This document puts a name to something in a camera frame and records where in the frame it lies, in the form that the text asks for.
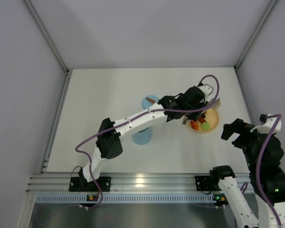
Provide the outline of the right aluminium frame post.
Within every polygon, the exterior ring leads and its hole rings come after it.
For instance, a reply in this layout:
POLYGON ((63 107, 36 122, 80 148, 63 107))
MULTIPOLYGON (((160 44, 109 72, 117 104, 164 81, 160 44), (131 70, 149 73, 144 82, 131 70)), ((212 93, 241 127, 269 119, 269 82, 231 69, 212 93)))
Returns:
POLYGON ((253 44, 257 40, 262 29, 264 28, 265 24, 269 20, 271 14, 275 10, 275 8, 279 4, 279 2, 280 2, 279 0, 270 0, 268 5, 265 8, 265 11, 261 14, 260 20, 257 22, 256 27, 254 28, 254 30, 253 30, 251 36, 249 37, 243 51, 241 52, 236 64, 234 65, 234 70, 236 73, 240 69, 240 67, 243 64, 244 60, 246 59, 249 51, 251 50, 253 44))

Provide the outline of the light blue cylindrical container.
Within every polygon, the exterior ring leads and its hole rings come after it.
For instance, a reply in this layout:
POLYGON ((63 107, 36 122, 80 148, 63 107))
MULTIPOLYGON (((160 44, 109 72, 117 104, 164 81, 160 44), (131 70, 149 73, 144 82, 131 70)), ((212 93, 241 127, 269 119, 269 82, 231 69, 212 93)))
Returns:
POLYGON ((132 141, 137 145, 147 144, 152 137, 152 128, 148 127, 132 135, 132 141))

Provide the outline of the metal serving tongs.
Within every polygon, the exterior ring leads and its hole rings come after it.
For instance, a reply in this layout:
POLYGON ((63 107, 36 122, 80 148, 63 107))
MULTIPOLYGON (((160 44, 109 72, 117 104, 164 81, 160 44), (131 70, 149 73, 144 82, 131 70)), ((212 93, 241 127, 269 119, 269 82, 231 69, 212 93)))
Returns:
MULTIPOLYGON (((221 101, 220 101, 220 98, 216 99, 215 102, 214 102, 214 105, 211 106, 212 109, 218 109, 221 105, 221 101)), ((187 121, 191 121, 191 119, 189 119, 187 116, 184 116, 183 117, 183 120, 182 120, 182 124, 185 125, 187 123, 187 121)))

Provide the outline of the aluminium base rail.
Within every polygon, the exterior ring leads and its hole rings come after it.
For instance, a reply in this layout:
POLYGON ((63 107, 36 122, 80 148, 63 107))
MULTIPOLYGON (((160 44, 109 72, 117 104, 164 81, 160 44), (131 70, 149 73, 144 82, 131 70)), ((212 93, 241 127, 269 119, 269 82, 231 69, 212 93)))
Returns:
MULTIPOLYGON (((70 173, 43 173, 31 176, 26 188, 27 193, 67 193, 70 173)), ((200 182, 196 174, 188 173, 103 173, 111 177, 111 193, 195 193, 200 182)))

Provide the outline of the aluminium frame corner post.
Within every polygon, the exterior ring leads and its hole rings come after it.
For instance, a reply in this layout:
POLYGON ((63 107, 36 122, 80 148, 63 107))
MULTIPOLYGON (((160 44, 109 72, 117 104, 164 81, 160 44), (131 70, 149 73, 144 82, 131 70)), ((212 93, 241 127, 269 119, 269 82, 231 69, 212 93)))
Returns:
POLYGON ((66 66, 65 62, 63 61, 62 56, 60 55, 55 43, 53 42, 46 26, 44 25, 44 23, 43 23, 41 17, 39 16, 35 6, 33 5, 32 1, 31 0, 22 0, 21 2, 23 3, 24 7, 28 11, 29 15, 32 17, 37 28, 41 32, 44 40, 48 44, 52 54, 54 55, 54 57, 58 61, 60 67, 62 68, 63 72, 67 75, 69 73, 69 69, 66 66))

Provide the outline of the light blue round lid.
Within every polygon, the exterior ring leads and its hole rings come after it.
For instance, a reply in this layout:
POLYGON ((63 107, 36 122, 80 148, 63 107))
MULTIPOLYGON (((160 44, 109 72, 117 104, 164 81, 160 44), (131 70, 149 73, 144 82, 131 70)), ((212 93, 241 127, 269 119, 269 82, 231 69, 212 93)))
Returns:
POLYGON ((155 95, 148 95, 146 96, 142 102, 141 102, 141 105, 142 105, 142 109, 148 109, 150 108, 154 103, 158 102, 159 99, 157 96, 155 95))

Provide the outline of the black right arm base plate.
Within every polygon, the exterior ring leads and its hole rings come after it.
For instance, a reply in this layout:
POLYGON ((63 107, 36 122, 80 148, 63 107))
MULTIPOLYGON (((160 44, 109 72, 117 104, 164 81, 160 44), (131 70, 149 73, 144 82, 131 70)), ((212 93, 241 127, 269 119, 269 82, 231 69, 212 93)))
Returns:
POLYGON ((211 179, 209 175, 195 176, 196 190, 205 194, 210 194, 213 191, 219 191, 218 185, 211 179))

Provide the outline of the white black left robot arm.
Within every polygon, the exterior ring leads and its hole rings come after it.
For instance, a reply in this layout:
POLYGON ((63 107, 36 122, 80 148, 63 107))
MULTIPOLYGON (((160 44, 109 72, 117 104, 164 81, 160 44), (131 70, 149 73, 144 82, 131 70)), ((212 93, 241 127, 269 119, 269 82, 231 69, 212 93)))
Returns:
POLYGON ((122 142, 127 136, 183 116, 192 121, 198 120, 211 93, 209 86, 201 84, 176 96, 166 95, 149 108, 127 118, 118 121, 104 119, 99 128, 93 157, 80 170, 79 177, 85 183, 98 179, 105 163, 122 154, 122 142))

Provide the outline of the beige round plate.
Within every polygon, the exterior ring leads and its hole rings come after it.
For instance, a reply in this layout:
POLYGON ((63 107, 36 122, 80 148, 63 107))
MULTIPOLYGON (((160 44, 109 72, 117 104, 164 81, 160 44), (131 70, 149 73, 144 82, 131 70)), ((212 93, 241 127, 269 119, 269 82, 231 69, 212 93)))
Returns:
POLYGON ((202 128, 201 128, 201 123, 197 119, 196 122, 198 122, 198 124, 199 124, 199 129, 197 131, 195 131, 191 127, 191 124, 190 124, 191 121, 187 121, 186 125, 193 132, 196 132, 196 133, 209 133, 209 132, 213 131, 219 124, 219 113, 218 113, 217 109, 212 109, 212 108, 208 109, 200 117, 205 118, 205 120, 210 124, 210 130, 209 131, 203 131, 202 128))

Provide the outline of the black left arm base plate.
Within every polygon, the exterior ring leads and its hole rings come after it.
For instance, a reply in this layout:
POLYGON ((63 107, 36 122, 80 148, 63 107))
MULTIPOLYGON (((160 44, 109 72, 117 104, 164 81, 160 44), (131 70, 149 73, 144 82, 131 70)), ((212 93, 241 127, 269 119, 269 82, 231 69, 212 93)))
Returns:
MULTIPOLYGON (((99 177, 96 180, 96 182, 99 185, 101 191, 110 192, 111 177, 108 177, 108 176, 99 177)), ((93 181, 85 183, 83 180, 80 180, 79 177, 71 177, 68 191, 69 192, 96 192, 96 191, 99 191, 99 189, 93 181)))

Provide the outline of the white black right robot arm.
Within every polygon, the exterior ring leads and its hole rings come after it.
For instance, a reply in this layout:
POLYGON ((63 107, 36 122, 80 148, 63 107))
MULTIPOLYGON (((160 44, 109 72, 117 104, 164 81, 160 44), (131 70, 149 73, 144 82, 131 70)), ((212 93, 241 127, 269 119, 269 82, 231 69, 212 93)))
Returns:
POLYGON ((260 121, 261 125, 254 126, 236 119, 223 126, 221 135, 221 139, 228 140, 238 134, 232 145, 245 156, 258 215, 252 212, 230 166, 214 167, 209 173, 227 198, 239 228, 284 228, 285 173, 280 168, 284 151, 275 136, 281 130, 281 115, 262 114, 260 121))

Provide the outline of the green round macaron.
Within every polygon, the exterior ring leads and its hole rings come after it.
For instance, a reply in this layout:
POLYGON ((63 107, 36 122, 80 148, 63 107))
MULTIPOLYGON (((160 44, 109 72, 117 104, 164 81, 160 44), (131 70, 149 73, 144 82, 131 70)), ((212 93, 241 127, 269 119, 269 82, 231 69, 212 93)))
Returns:
POLYGON ((203 131, 209 131, 210 130, 210 124, 208 122, 204 122, 201 124, 201 128, 203 131))

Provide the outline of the red orange grilled piece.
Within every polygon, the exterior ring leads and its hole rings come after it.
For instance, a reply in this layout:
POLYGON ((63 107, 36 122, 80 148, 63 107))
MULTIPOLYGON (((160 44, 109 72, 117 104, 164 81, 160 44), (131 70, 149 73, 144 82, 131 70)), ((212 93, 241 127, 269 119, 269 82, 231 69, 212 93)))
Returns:
POLYGON ((199 129, 199 124, 198 124, 198 122, 196 122, 196 121, 191 121, 190 124, 191 124, 191 127, 192 127, 193 130, 197 131, 197 130, 199 129))

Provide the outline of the orange madeleine cake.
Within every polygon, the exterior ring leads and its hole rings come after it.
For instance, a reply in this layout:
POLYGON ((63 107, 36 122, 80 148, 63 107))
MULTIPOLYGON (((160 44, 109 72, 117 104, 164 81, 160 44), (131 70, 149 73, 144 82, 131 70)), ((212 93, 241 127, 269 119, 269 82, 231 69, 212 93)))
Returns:
POLYGON ((205 120, 205 118, 203 118, 203 117, 200 117, 200 118, 198 119, 198 121, 199 121, 201 124, 207 122, 207 121, 205 120))

